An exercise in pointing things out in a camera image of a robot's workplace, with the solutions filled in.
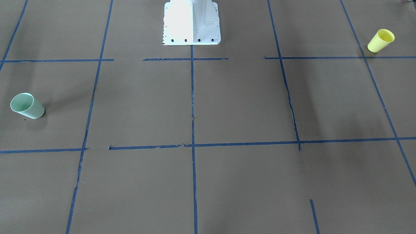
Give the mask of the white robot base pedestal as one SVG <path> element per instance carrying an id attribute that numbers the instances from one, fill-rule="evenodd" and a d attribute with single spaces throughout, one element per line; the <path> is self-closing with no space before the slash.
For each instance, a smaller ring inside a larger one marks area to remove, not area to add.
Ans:
<path id="1" fill-rule="evenodd" d="M 164 5 L 162 44 L 219 45 L 218 5 L 212 0 L 171 0 Z"/>

